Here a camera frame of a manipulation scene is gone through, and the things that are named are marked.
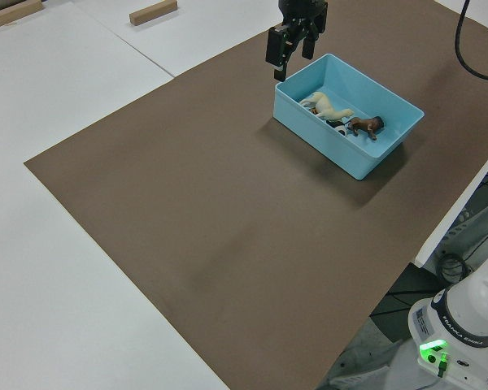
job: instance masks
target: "green indicator light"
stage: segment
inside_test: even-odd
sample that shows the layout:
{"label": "green indicator light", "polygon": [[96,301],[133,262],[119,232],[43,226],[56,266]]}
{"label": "green indicator light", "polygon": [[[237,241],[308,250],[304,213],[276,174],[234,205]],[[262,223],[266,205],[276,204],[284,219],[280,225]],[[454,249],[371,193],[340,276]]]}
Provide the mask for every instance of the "green indicator light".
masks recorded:
{"label": "green indicator light", "polygon": [[443,345],[446,345],[446,344],[447,344],[447,342],[445,340],[430,341],[429,343],[420,345],[420,350],[423,352],[427,349],[442,347]]}

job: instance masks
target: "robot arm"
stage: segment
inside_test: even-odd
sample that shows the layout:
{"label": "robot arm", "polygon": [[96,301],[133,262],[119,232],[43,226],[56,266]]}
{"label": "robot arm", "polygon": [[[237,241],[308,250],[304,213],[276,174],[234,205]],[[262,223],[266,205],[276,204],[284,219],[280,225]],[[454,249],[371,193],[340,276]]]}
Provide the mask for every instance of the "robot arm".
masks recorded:
{"label": "robot arm", "polygon": [[266,62],[275,67],[275,79],[285,80],[290,56],[303,40],[302,56],[312,59],[315,42],[325,30],[325,0],[279,0],[284,19],[279,28],[271,27],[268,35]]}

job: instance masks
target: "brown toy horse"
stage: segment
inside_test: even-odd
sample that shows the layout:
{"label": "brown toy horse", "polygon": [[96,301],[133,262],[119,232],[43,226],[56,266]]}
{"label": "brown toy horse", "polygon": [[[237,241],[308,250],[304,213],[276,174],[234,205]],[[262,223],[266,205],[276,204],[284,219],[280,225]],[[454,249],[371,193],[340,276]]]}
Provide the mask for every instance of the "brown toy horse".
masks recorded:
{"label": "brown toy horse", "polygon": [[375,116],[374,118],[369,119],[360,119],[358,117],[354,117],[349,121],[349,129],[355,134],[358,135],[358,130],[363,130],[364,132],[368,133],[368,136],[372,140],[376,140],[376,134],[379,129],[383,128],[385,124],[383,123],[383,119],[379,116]]}

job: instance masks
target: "wooden block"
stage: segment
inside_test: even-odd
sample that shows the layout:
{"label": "wooden block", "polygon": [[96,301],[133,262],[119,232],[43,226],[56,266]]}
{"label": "wooden block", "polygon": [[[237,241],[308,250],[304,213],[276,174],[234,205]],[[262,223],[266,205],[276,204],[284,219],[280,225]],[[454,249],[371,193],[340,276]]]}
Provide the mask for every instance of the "wooden block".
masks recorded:
{"label": "wooden block", "polygon": [[41,11],[42,9],[43,5],[41,4],[41,0],[26,0],[20,4],[15,4],[4,10],[0,10],[0,26],[14,22],[27,15]]}
{"label": "wooden block", "polygon": [[148,22],[160,16],[169,14],[177,9],[177,0],[164,0],[153,6],[148,6],[142,10],[130,14],[130,23],[134,26]]}

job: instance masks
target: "light blue container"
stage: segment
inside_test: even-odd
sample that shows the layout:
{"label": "light blue container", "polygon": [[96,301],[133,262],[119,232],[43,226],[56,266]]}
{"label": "light blue container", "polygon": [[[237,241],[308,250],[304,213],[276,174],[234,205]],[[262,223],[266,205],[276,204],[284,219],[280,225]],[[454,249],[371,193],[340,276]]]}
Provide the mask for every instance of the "light blue container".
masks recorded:
{"label": "light blue container", "polygon": [[[315,91],[325,93],[337,111],[351,108],[362,119],[381,116],[385,127],[377,132],[377,140],[362,130],[358,136],[352,132],[343,136],[302,107],[299,102]],[[326,54],[277,84],[273,116],[361,180],[408,136],[424,114],[351,65]]]}

